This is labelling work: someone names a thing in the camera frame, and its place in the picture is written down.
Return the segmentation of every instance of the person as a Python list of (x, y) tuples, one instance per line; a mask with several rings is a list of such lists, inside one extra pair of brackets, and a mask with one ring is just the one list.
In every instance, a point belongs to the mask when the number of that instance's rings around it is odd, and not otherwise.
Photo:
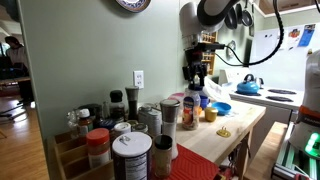
[[(13, 36), (5, 37), (5, 41), (10, 46), (6, 51), (6, 55), (10, 57), (13, 63), (15, 75), (17, 77), (29, 76), (29, 64), (25, 47)], [(18, 82), (18, 85), (20, 89), (20, 97), (22, 99), (19, 101), (18, 105), (28, 104), (34, 101), (31, 81), (21, 81)]]

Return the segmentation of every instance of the electrical outlet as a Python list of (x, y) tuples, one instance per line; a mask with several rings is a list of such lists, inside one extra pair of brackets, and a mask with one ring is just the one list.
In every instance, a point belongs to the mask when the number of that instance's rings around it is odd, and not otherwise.
[(133, 71), (133, 85), (138, 86), (139, 89), (144, 88), (143, 71)]

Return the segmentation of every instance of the kettle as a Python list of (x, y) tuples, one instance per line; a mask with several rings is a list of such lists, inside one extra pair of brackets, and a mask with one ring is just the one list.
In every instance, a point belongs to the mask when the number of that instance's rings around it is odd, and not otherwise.
[(254, 81), (257, 83), (257, 85), (259, 86), (260, 89), (262, 88), (262, 85), (264, 85), (263, 79), (262, 78), (255, 78)]
[(254, 81), (254, 77), (252, 74), (246, 75), (244, 81), (237, 85), (237, 92), (240, 94), (257, 94), (260, 87)]

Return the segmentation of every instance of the blue bowl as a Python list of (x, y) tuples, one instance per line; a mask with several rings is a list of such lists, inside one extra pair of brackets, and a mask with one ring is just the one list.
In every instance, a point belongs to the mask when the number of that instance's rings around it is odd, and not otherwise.
[(223, 103), (223, 102), (212, 103), (211, 107), (216, 108), (218, 110), (219, 116), (224, 116), (224, 115), (228, 114), (231, 110), (231, 106), (229, 104)]

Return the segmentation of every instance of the spice rack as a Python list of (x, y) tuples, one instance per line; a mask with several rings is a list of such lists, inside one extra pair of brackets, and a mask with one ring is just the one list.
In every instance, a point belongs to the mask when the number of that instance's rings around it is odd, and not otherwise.
[[(218, 33), (202, 33), (201, 34), (201, 42), (202, 43), (215, 43), (217, 41)], [(201, 62), (207, 65), (207, 74), (213, 75), (214, 71), (214, 60), (215, 55), (211, 52), (203, 52), (202, 53), (202, 60)]]
[(50, 141), (57, 167), (56, 172), (51, 172), (51, 174), (59, 174), (59, 177), (55, 177), (55, 179), (108, 180), (114, 178), (113, 161), (90, 169), (86, 145), (79, 143), (78, 139), (72, 139), (70, 133), (56, 135)]

